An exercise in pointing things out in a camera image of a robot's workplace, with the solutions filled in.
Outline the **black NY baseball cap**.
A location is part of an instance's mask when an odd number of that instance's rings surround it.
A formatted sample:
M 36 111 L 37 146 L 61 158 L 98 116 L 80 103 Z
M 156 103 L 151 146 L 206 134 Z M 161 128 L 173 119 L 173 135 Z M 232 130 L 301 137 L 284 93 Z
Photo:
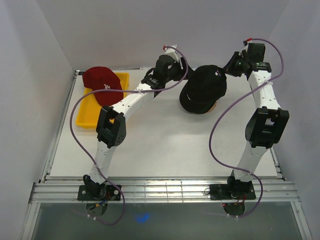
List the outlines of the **black NY baseball cap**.
M 216 102 L 225 96 L 227 77 L 224 70 L 216 65 L 198 67 L 179 95 L 181 107 L 192 114 L 205 114 Z

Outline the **red baseball cap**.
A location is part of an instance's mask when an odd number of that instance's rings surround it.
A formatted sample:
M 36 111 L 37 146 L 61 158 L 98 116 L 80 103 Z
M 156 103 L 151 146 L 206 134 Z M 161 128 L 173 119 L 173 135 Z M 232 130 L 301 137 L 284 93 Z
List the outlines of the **red baseball cap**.
M 122 90 L 121 80 L 107 67 L 91 67 L 82 75 L 85 88 L 97 90 Z M 123 92 L 101 91 L 93 94 L 100 106 L 112 106 L 124 98 Z

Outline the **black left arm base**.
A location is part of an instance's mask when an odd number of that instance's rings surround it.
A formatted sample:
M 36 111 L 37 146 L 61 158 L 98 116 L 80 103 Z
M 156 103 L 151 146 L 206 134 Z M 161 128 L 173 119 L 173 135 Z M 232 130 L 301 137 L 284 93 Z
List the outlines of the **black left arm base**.
M 90 189 L 86 185 L 81 185 L 78 189 L 78 201 L 119 201 L 120 191 L 113 185 L 102 185 L 97 189 Z

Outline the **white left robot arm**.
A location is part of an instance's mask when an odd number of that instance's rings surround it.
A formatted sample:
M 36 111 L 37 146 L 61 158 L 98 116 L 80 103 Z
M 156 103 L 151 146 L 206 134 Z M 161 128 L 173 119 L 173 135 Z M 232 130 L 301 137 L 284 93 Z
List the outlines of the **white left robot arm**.
M 101 108 L 96 126 L 97 151 L 93 168 L 89 174 L 83 176 L 86 190 L 95 200 L 106 195 L 105 182 L 111 160 L 117 146 L 125 140 L 128 119 L 145 103 L 164 91 L 168 82 L 185 80 L 189 71 L 184 56 L 178 59 L 163 54 L 131 94 L 112 106 Z

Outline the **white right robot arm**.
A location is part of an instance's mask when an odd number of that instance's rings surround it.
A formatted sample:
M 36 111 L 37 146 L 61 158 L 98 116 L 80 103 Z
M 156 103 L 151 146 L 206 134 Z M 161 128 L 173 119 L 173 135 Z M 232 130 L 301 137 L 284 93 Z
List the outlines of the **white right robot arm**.
M 254 193 L 253 173 L 267 150 L 280 141 L 290 117 L 276 99 L 271 65 L 264 61 L 265 51 L 263 43 L 246 40 L 242 51 L 235 52 L 224 67 L 228 75 L 246 76 L 256 107 L 245 127 L 243 154 L 227 179 L 225 191 L 232 199 Z

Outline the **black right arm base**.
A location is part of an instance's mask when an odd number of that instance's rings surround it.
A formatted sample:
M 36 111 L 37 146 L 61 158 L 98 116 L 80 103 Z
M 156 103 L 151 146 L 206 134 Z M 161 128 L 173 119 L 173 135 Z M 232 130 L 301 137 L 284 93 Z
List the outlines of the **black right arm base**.
M 210 196 L 211 200 L 255 200 L 256 193 L 253 186 L 248 190 L 231 190 L 227 184 L 210 184 L 204 190 L 204 194 Z

